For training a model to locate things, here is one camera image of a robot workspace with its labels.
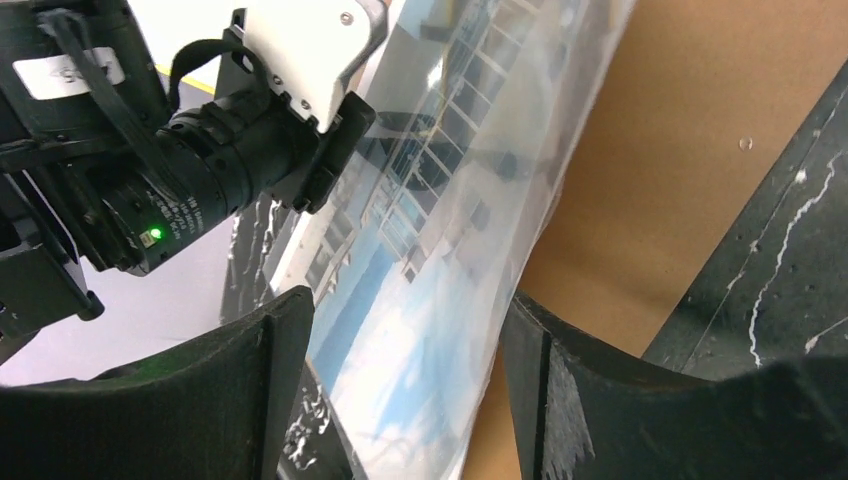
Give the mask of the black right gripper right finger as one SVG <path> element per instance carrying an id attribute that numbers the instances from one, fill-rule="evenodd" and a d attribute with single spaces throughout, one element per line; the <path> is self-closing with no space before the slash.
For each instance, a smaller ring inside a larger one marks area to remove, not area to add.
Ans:
<path id="1" fill-rule="evenodd" d="M 630 355 L 524 293 L 501 331 L 525 479 L 843 479 L 847 361 L 711 381 Z"/>

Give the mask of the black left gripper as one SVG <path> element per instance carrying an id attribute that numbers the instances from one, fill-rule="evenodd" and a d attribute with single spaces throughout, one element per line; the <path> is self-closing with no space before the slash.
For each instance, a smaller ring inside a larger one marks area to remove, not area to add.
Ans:
<path id="1" fill-rule="evenodd" d="M 280 100 L 246 121 L 236 113 L 238 99 L 183 111 L 156 132 L 183 185 L 175 202 L 154 190 L 146 167 L 129 153 L 84 167 L 94 204 L 82 213 L 80 250 L 98 270 L 144 276 L 262 194 L 297 213 L 316 213 L 376 118 L 349 93 L 330 130 L 319 134 Z"/>

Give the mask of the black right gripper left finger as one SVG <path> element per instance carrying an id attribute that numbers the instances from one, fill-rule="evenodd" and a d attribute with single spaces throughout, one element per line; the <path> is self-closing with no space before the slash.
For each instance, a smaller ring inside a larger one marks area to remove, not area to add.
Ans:
<path id="1" fill-rule="evenodd" d="M 1 391 L 5 479 L 273 479 L 314 315 L 295 287 L 89 380 Z"/>

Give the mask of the brown backing board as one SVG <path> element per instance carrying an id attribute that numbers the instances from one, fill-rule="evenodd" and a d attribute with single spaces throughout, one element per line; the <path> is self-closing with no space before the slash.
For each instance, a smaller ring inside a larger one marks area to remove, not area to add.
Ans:
<path id="1" fill-rule="evenodd" d="M 847 5 L 640 1 L 519 285 L 719 381 L 847 361 Z M 525 479 L 503 349 L 463 477 Z"/>

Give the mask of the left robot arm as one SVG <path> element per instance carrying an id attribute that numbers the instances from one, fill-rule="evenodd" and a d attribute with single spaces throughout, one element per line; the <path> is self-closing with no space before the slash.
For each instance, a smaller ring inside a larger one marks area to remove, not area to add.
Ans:
<path id="1" fill-rule="evenodd" d="M 269 195 L 313 214 L 374 109 L 349 89 L 380 1 L 259 1 L 161 78 L 126 1 L 1 5 L 1 356 L 104 312 L 82 265 L 142 277 Z"/>

